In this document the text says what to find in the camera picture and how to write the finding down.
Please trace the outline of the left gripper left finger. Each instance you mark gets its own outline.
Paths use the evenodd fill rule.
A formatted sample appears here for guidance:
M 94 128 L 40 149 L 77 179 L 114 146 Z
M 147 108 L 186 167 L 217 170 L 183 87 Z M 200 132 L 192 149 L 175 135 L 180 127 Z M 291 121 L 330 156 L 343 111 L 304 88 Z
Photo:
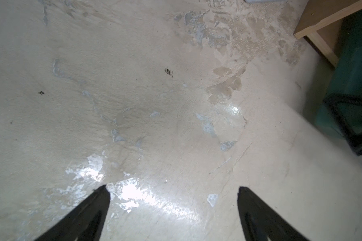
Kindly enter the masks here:
M 101 237 L 111 196 L 100 186 L 38 241 L 98 241 Z

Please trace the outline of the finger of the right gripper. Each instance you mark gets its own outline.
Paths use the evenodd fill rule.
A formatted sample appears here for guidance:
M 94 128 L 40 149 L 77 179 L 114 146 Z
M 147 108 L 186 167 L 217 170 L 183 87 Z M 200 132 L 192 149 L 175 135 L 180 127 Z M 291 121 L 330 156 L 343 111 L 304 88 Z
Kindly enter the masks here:
M 362 96 L 333 93 L 323 103 L 351 150 L 362 157 Z

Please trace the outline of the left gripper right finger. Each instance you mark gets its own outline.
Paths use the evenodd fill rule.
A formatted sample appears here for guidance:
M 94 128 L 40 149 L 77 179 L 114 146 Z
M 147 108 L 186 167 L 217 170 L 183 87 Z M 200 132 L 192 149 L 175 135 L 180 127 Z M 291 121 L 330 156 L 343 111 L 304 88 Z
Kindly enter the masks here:
M 239 187 L 237 207 L 247 241 L 308 240 L 248 187 Z

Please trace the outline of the dark green pencil case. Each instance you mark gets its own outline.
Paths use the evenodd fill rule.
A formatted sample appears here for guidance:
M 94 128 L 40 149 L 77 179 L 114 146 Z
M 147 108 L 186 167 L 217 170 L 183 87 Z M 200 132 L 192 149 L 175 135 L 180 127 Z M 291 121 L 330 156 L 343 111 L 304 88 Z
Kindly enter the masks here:
M 343 21 L 340 58 L 329 83 L 325 98 L 330 94 L 362 96 L 362 10 Z M 315 126 L 332 138 L 343 139 L 330 112 L 322 103 L 315 116 Z

